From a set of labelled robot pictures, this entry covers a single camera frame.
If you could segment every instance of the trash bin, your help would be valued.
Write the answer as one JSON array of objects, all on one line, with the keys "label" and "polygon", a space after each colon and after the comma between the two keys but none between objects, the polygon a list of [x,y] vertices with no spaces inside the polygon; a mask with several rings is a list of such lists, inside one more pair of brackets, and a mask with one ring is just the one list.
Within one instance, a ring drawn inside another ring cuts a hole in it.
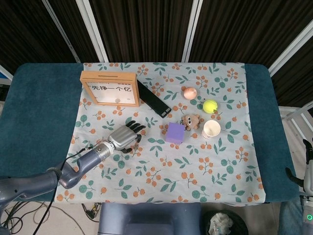
[{"label": "trash bin", "polygon": [[246,227],[246,223],[239,215],[237,215],[235,212],[228,211],[228,210],[221,210],[221,211],[208,211],[202,216],[202,222],[204,225],[204,234],[203,235],[209,235],[209,229],[210,229],[210,221],[211,218],[217,214],[217,213],[224,213],[227,214],[229,218],[232,219],[234,222],[233,226],[231,226],[230,229],[230,235],[248,235],[248,228]]}]

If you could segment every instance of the robotic arm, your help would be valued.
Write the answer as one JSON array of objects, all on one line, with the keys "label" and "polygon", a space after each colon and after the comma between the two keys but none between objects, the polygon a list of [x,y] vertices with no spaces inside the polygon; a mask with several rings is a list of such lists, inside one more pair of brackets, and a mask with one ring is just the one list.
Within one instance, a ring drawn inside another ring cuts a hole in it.
[{"label": "robotic arm", "polygon": [[25,178],[0,178],[0,218],[5,207],[16,198],[29,199],[54,190],[58,182],[64,188],[72,188],[78,184],[84,174],[109,157],[114,150],[123,153],[131,152],[125,148],[132,141],[140,142],[137,134],[145,126],[130,121],[121,126],[108,137],[107,141],[97,144],[94,149],[77,160],[79,170],[76,172],[67,162],[50,168],[45,173]]},{"label": "robotic arm", "polygon": [[293,176],[289,168],[286,168],[286,174],[291,181],[305,191],[305,195],[300,196],[303,206],[302,235],[311,235],[313,233],[313,147],[307,140],[303,140],[303,143],[306,147],[307,165],[304,179]]}]

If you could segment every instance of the black remote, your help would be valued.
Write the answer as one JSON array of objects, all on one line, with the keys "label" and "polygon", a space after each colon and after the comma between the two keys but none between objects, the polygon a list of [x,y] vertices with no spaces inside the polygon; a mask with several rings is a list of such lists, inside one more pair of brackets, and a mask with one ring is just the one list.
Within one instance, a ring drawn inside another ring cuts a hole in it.
[{"label": "black remote", "polygon": [[171,112],[171,108],[168,107],[162,100],[160,100],[155,94],[153,94],[148,88],[146,88],[141,82],[137,80],[139,98],[142,99],[147,105],[149,105],[157,114],[162,118],[166,117]]}]

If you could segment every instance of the floral tablecloth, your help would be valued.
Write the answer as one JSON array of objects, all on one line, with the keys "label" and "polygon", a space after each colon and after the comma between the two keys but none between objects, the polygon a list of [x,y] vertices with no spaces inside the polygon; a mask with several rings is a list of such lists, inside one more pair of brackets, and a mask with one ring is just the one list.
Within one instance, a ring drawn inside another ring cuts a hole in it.
[{"label": "floral tablecloth", "polygon": [[[74,188],[59,186],[56,201],[223,202],[237,206],[265,201],[250,127],[244,64],[85,63],[84,70],[135,72],[172,112],[161,118],[143,102],[139,108],[97,106],[82,89],[68,156],[106,139],[130,120],[147,128],[131,153],[115,151]],[[193,100],[182,95],[189,86],[198,91]],[[202,110],[207,99],[217,101],[216,113]],[[200,128],[186,131],[180,145],[165,142],[168,123],[185,114],[200,114]],[[219,122],[222,131],[205,140],[201,131],[210,119]],[[76,170],[77,159],[68,160]]]}]

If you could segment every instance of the table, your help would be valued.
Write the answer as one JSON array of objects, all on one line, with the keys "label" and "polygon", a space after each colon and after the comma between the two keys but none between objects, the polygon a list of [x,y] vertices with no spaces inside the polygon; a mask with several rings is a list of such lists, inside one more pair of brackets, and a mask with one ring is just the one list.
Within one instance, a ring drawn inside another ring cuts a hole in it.
[{"label": "table", "polygon": [[[99,106],[82,89],[69,156],[105,139],[132,119],[146,128],[141,132],[140,144],[133,145],[131,153],[115,151],[75,187],[59,187],[57,201],[224,202],[237,206],[264,202],[250,127],[244,64],[86,63],[84,70],[134,72],[172,112],[161,118],[144,103],[140,107]],[[195,87],[197,97],[185,99],[185,87]],[[219,105],[214,114],[202,110],[203,102],[209,99]],[[169,123],[191,114],[200,115],[199,128],[186,131],[181,144],[165,142]],[[221,125],[222,131],[206,140],[201,131],[211,119]],[[74,158],[69,163],[78,169],[76,161]]]},{"label": "table", "polygon": [[[0,143],[3,175],[43,172],[64,159],[76,120],[82,69],[82,64],[25,64],[18,69],[0,119],[5,140]],[[296,197],[298,188],[285,176],[285,167],[293,166],[268,71],[260,65],[246,65],[246,77],[266,201],[289,200]],[[46,194],[35,200],[50,197]]]}]

